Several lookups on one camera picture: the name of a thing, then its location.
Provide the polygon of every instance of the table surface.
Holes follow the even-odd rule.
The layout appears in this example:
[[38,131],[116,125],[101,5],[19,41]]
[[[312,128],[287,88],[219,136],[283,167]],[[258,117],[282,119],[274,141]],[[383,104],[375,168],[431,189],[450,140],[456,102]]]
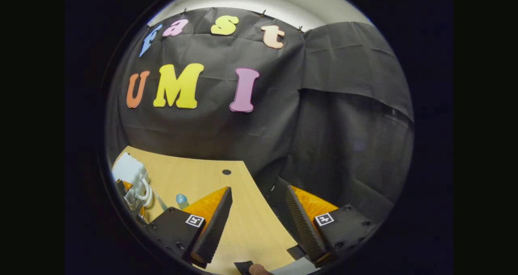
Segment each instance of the table surface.
[[[243,161],[185,159],[131,146],[124,152],[144,164],[151,188],[168,207],[179,208],[176,203],[179,193],[185,195],[189,203],[194,203],[225,186],[232,188],[230,214],[212,263],[205,271],[238,275],[234,262],[252,261],[262,264],[266,270],[294,262],[286,250],[297,243],[265,201]],[[225,175],[223,170],[230,170],[231,174]],[[162,211],[153,194],[152,203],[146,207],[146,219],[152,221]]]

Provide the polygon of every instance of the hand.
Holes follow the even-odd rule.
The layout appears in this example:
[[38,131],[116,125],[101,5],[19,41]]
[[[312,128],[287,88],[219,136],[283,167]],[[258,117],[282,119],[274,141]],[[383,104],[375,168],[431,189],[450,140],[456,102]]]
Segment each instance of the hand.
[[266,271],[266,269],[261,264],[253,264],[248,269],[248,272],[251,275],[273,275],[272,273]]

